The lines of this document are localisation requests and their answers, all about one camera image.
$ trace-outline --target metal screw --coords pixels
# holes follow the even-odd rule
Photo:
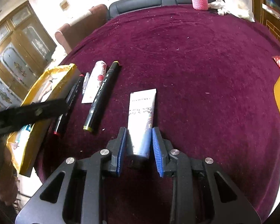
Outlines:
[[[102,155],[107,155],[109,153],[109,150],[108,149],[103,149],[103,150],[100,151],[100,153]]]
[[[71,163],[73,163],[75,161],[75,159],[73,158],[73,157],[69,157],[69,158],[67,158],[66,160],[65,160],[65,162],[67,163],[67,164],[71,164]]]
[[[178,154],[179,154],[179,150],[177,150],[177,149],[172,149],[172,150],[170,151],[170,153],[171,153],[172,155],[178,155]]]
[[[212,158],[210,158],[210,157],[207,157],[207,158],[205,159],[205,162],[206,162],[207,164],[212,164],[212,163],[214,162],[214,160],[213,160]]]

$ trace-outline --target person's hand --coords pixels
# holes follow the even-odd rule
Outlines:
[[[18,194],[17,177],[13,176],[11,154],[4,148],[4,161],[0,171],[0,200],[7,206],[15,202]]]

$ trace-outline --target burgundy tablecloth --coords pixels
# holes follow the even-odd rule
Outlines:
[[[64,138],[48,132],[35,168],[44,181],[67,157],[87,158],[127,126],[131,92],[157,89],[154,126],[188,156],[212,157],[262,220],[280,181],[280,114],[273,86],[280,43],[259,23],[167,6],[124,14],[85,38],[63,61],[82,73],[96,61],[122,65],[99,134],[83,131],[90,108],[73,108]],[[126,167],[107,181],[110,224],[168,223],[171,181],[156,167]]]

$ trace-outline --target pen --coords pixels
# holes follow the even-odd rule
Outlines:
[[[85,78],[84,78],[84,82],[83,82],[82,95],[84,95],[84,93],[85,93],[89,77],[90,77],[90,73],[87,72],[86,75],[85,75]]]
[[[59,116],[55,129],[54,129],[54,135],[61,136],[64,130],[64,126],[67,122],[67,114],[69,112],[70,107],[72,106],[72,103],[77,95],[77,92],[79,90],[79,85],[81,84],[82,80],[84,78],[84,75],[80,75],[78,81],[74,84],[72,89],[70,90],[68,96],[66,97],[66,104],[68,105],[67,112],[65,114],[62,114]]]
[[[96,126],[97,120],[100,117],[100,114],[103,110],[103,105],[107,100],[108,92],[113,85],[114,80],[116,79],[119,73],[119,62],[115,61],[110,66],[109,70],[107,71],[103,83],[99,88],[96,97],[91,104],[87,119],[83,126],[83,129],[86,131],[93,132],[94,127]]]

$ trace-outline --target white tube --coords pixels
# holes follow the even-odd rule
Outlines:
[[[103,79],[106,74],[106,63],[102,60],[97,61],[90,74],[86,90],[82,99],[82,104],[93,103],[99,88],[102,85]]]
[[[127,125],[127,154],[149,158],[156,89],[131,93]]]

